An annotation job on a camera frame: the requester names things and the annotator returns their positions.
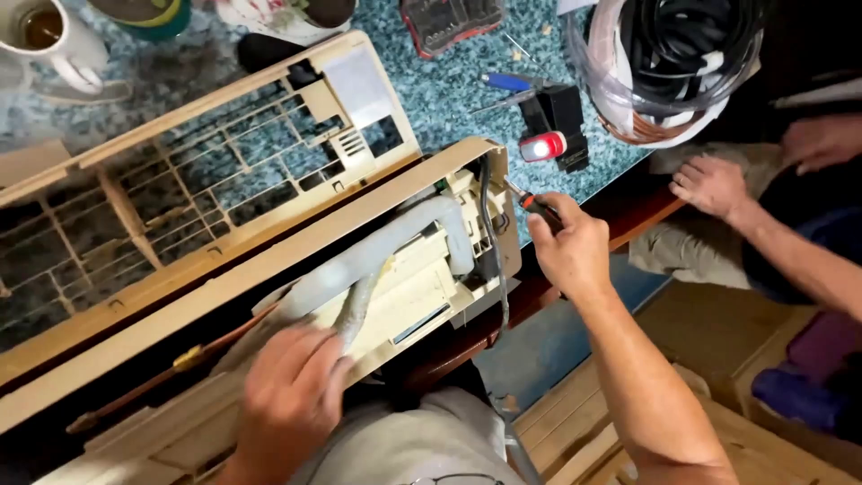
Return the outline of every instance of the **speckled blue countertop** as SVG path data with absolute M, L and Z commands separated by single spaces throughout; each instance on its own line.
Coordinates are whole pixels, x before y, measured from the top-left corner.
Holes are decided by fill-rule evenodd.
M 79 154 L 245 75 L 234 50 L 246 30 L 223 23 L 206 9 L 195 10 L 191 25 L 174 41 L 152 44 L 132 38 L 84 0 L 64 3 L 77 9 L 107 41 L 110 63 L 103 77 L 130 79 L 134 95 L 122 103 L 94 106 L 58 106 L 32 94 L 0 96 L 0 112 L 5 113 L 0 120 L 0 152 L 59 136 L 72 154 Z M 528 164 L 520 158 L 517 141 L 526 127 L 516 106 L 468 114 L 509 95 L 485 87 L 478 80 L 484 72 L 519 72 L 572 82 L 563 54 L 563 23 L 555 16 L 556 2 L 508 0 L 507 8 L 500 27 L 461 41 L 432 60 L 416 55 L 393 0 L 361 0 L 352 22 L 371 37 L 423 151 L 434 152 L 469 135 L 483 135 L 507 146 L 509 177 L 518 186 L 532 192 L 568 193 L 583 202 L 648 150 L 628 146 L 608 134 L 583 93 L 583 131 L 590 146 L 590 165 L 573 174 L 560 172 L 552 161 Z M 544 24 L 553 28 L 549 35 L 542 34 Z M 525 47 L 550 76 L 526 57 L 514 61 L 514 47 L 503 32 Z M 56 79 L 50 68 L 34 69 L 41 79 Z M 524 218 L 519 211 L 521 245 L 529 242 Z

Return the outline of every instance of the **khaki shorts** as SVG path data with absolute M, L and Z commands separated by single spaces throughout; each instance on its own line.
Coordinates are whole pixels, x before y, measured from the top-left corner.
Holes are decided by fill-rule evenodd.
M 674 173 L 690 157 L 704 153 L 740 164 L 748 193 L 755 199 L 784 168 L 778 145 L 710 143 L 659 150 L 650 155 L 650 172 Z M 628 262 L 680 281 L 749 289 L 742 270 L 742 241 L 721 220 L 684 208 L 631 241 Z

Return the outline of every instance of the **man's hand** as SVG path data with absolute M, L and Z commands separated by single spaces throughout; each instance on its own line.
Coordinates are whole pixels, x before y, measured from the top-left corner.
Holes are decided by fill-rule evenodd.
M 545 219 L 530 214 L 527 224 L 542 273 L 574 303 L 584 302 L 610 285 L 608 223 L 581 211 L 567 195 L 549 192 L 538 200 L 556 209 L 565 229 L 551 234 Z
M 220 483 L 285 483 L 326 442 L 352 365 L 342 346 L 333 331 L 310 326 L 270 339 L 246 378 L 236 452 Z
M 832 115 L 793 123 L 781 139 L 785 166 L 816 172 L 862 154 L 862 115 Z
M 673 174 L 671 192 L 701 212 L 727 220 L 753 202 L 739 165 L 711 156 L 696 156 Z

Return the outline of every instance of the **red flashlight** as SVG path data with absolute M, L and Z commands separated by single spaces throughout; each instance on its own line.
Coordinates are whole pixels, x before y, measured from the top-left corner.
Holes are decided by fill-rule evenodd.
M 559 131 L 548 131 L 518 143 L 525 161 L 542 161 L 565 153 L 565 136 Z

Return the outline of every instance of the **copper tubing coil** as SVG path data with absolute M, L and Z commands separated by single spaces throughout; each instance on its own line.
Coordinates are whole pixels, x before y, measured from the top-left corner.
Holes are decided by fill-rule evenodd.
M 126 406 L 129 402 L 141 397 L 143 394 L 158 386 L 162 382 L 167 381 L 174 375 L 189 370 L 191 368 L 195 368 L 198 364 L 207 360 L 208 357 L 212 356 L 219 349 L 239 340 L 239 338 L 245 335 L 246 332 L 250 331 L 256 324 L 260 323 L 260 320 L 262 320 L 266 315 L 269 315 L 269 313 L 272 312 L 272 310 L 274 310 L 276 306 L 278 306 L 278 301 L 272 302 L 272 304 L 265 308 L 264 311 L 253 316 L 245 324 L 242 324 L 239 327 L 226 333 L 225 335 L 218 337 L 216 340 L 207 343 L 199 350 L 197 350 L 198 348 L 196 347 L 190 350 L 189 353 L 179 357 L 176 361 L 174 361 L 174 364 L 169 369 L 159 373 L 158 375 L 151 378 L 149 381 L 144 382 L 143 384 L 125 393 L 119 398 L 112 400 L 110 403 L 100 407 L 96 411 L 82 414 L 77 419 L 75 419 L 75 422 L 66 427 L 66 433 L 74 434 L 90 429 L 91 427 L 96 425 L 99 419 L 102 419 L 105 416 L 108 416 L 109 414 Z
M 598 121 L 602 126 L 617 139 L 622 140 L 631 145 L 646 145 L 647 143 L 663 142 L 670 140 L 679 135 L 682 135 L 688 128 L 691 127 L 697 120 L 703 117 L 703 111 L 695 112 L 694 116 L 685 124 L 674 126 L 672 128 L 663 128 L 656 124 L 645 120 L 638 113 L 634 113 L 634 136 L 623 134 L 616 126 L 609 122 L 601 114 L 598 115 Z

